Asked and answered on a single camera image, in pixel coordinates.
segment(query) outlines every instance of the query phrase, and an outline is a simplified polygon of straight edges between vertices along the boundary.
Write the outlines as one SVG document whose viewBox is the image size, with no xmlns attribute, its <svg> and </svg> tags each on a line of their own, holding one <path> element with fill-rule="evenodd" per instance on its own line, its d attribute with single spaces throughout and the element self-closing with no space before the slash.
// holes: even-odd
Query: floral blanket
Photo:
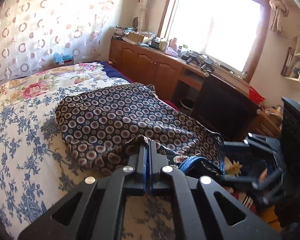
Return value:
<svg viewBox="0 0 300 240">
<path fill-rule="evenodd" d="M 32 76 L 9 81 L 0 87 L 0 112 L 7 106 L 34 98 L 49 91 L 81 82 L 105 80 L 109 77 L 100 63 L 80 63 L 53 68 Z"/>
<path fill-rule="evenodd" d="M 78 71 L 85 74 L 83 68 Z M 127 83 L 112 78 L 43 90 L 45 93 L 32 86 L 24 95 L 40 95 L 18 103 L 12 100 L 0 112 L 0 218 L 10 236 L 17 239 L 85 177 L 102 177 L 98 171 L 73 165 L 67 157 L 55 119 L 59 102 L 66 96 Z M 175 239 L 170 204 L 158 197 L 129 197 L 123 227 L 122 239 Z"/>
</svg>

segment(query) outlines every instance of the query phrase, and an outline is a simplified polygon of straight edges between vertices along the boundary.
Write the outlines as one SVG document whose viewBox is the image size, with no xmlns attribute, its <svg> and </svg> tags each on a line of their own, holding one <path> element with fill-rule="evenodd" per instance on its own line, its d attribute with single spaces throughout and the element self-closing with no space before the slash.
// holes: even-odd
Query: triangular cutout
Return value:
<svg viewBox="0 0 300 240">
<path fill-rule="evenodd" d="M 216 191 L 213 195 L 229 226 L 233 226 L 246 219 L 247 216 L 220 192 Z"/>
<path fill-rule="evenodd" d="M 60 224 L 63 224 L 64 226 L 70 225 L 71 219 L 74 215 L 75 210 L 77 209 L 81 197 L 82 192 L 78 192 L 52 215 L 52 219 L 59 222 Z"/>
</svg>

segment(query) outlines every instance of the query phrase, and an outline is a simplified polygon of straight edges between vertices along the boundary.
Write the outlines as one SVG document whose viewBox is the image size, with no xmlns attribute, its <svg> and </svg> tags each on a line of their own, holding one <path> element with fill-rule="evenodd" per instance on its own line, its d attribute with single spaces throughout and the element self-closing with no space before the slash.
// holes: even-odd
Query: cabinet door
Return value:
<svg viewBox="0 0 300 240">
<path fill-rule="evenodd" d="M 124 44 L 122 47 L 122 57 L 120 62 L 120 71 L 126 77 L 135 81 L 136 79 L 136 61 L 137 53 L 134 51 L 134 46 Z"/>
<path fill-rule="evenodd" d="M 118 40 L 111 39 L 110 50 L 109 50 L 109 60 L 113 61 L 114 68 L 121 71 L 120 63 L 122 57 L 122 42 Z"/>
<path fill-rule="evenodd" d="M 160 55 L 156 63 L 155 91 L 161 100 L 171 101 L 183 69 L 182 64 L 172 58 Z"/>
<path fill-rule="evenodd" d="M 149 53 L 145 49 L 142 49 L 137 54 L 137 61 L 136 61 L 136 75 L 135 81 L 140 82 L 144 85 L 149 85 L 154 83 L 154 66 L 156 62 L 152 59 L 152 53 Z"/>
</svg>

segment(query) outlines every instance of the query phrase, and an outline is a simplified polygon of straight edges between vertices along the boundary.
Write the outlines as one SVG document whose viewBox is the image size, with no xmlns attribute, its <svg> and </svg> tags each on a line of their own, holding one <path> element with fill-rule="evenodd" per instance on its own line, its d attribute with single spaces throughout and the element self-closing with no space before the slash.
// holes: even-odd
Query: patterned fabric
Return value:
<svg viewBox="0 0 300 240">
<path fill-rule="evenodd" d="M 14 239 L 85 177 L 102 177 L 67 157 L 55 119 L 61 99 L 120 84 L 128 82 L 112 78 L 79 83 L 0 112 L 0 219 Z M 171 207 L 162 198 L 128 198 L 123 226 L 122 239 L 175 239 Z"/>
<path fill-rule="evenodd" d="M 0 87 L 0 112 L 7 106 L 37 97 L 49 91 L 81 82 L 107 79 L 100 63 L 80 63 L 53 68 L 32 76 L 9 81 Z"/>
<path fill-rule="evenodd" d="M 73 165 L 84 169 L 110 175 L 138 152 L 140 139 L 149 138 L 169 165 L 178 167 L 199 155 L 211 172 L 223 173 L 218 151 L 222 137 L 159 100 L 153 86 L 133 83 L 68 96 L 56 118 Z"/>
</svg>

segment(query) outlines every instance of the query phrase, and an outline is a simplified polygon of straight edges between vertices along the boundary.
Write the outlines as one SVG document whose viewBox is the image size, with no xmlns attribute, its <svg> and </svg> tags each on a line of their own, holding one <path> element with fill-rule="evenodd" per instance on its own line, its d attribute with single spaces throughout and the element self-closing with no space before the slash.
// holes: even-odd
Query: red plastic bag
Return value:
<svg viewBox="0 0 300 240">
<path fill-rule="evenodd" d="M 263 100 L 265 100 L 265 98 L 263 98 L 253 87 L 249 87 L 249 97 L 257 104 L 260 104 Z"/>
</svg>

